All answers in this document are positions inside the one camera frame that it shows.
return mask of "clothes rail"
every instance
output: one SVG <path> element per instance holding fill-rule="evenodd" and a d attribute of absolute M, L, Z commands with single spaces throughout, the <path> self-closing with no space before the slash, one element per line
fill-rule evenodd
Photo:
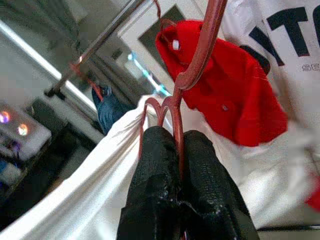
<path fill-rule="evenodd" d="M 145 0 L 131 0 L 121 10 L 121 12 L 112 20 L 112 22 L 105 28 L 105 30 L 97 37 L 97 39 L 90 44 L 87 50 L 73 63 L 77 68 L 84 64 L 115 32 L 115 30 L 122 24 Z M 61 79 L 50 89 L 44 91 L 47 97 L 53 97 L 59 93 L 60 88 L 66 83 L 66 81 L 73 76 L 74 71 L 68 68 L 62 75 Z"/>

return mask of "white wall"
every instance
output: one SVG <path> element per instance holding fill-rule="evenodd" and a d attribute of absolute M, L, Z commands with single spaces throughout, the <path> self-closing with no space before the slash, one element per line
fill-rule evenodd
<path fill-rule="evenodd" d="M 59 98 L 47 98 L 44 95 L 44 90 L 50 87 L 53 81 L 51 75 L 0 33 L 0 99 L 24 107 L 39 97 L 47 102 L 58 116 L 68 120 L 98 143 L 103 137 L 99 131 Z"/>

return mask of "glowing led light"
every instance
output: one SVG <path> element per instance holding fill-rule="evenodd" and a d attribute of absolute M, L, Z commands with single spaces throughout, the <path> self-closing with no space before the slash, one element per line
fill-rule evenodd
<path fill-rule="evenodd" d="M 6 111 L 0 113 L 0 123 L 7 124 L 10 121 L 10 115 Z"/>
<path fill-rule="evenodd" d="M 25 124 L 20 124 L 18 126 L 18 133 L 21 135 L 21 136 L 26 136 L 28 134 L 28 127 L 27 125 Z"/>

